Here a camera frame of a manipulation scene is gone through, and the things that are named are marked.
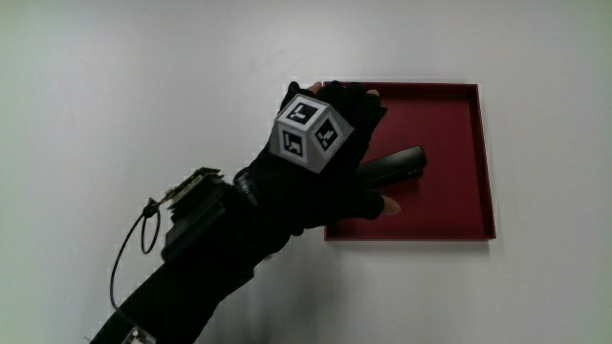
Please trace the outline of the person's left hand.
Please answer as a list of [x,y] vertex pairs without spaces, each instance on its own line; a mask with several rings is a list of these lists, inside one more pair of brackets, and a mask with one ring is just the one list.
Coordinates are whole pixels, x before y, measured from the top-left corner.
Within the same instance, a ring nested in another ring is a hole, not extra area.
[[281,105],[288,105],[298,94],[331,104],[354,132],[319,174],[262,150],[240,172],[255,187],[258,213],[295,235],[346,218],[375,220],[400,213],[401,206],[394,199],[356,182],[356,171],[381,120],[379,92],[366,90],[359,83],[345,86],[338,81],[317,82],[303,89],[293,81]]

